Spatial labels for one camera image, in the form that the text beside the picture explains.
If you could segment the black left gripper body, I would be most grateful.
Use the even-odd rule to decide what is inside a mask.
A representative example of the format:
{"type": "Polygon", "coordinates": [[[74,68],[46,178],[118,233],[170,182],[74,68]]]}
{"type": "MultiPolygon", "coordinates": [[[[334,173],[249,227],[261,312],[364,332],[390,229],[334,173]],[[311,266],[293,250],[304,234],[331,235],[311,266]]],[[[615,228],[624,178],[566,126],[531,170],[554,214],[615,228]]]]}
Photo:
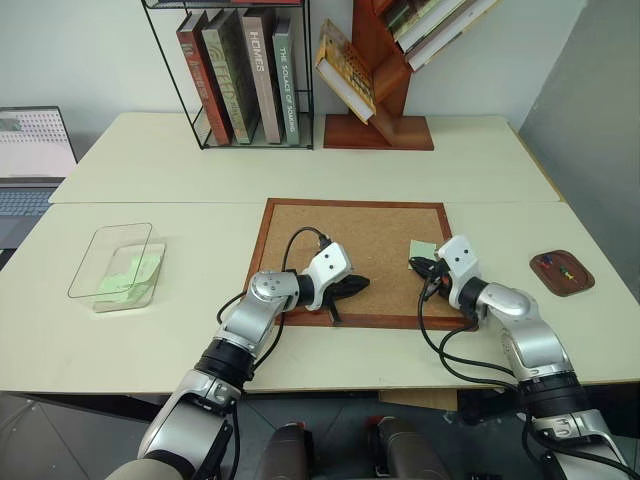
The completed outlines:
{"type": "Polygon", "coordinates": [[[324,300],[329,301],[348,298],[353,295],[352,279],[345,277],[344,279],[329,285],[324,292],[324,300]]]}

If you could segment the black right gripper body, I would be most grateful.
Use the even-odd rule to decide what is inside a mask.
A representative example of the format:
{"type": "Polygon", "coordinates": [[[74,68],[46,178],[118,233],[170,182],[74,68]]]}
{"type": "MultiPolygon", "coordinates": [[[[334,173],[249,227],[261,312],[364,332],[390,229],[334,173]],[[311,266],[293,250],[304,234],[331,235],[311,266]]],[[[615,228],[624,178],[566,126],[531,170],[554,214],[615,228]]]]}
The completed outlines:
{"type": "Polygon", "coordinates": [[[426,269],[426,290],[423,299],[427,300],[433,295],[438,294],[441,298],[447,300],[450,294],[450,275],[449,266],[445,260],[425,259],[426,269]]]}

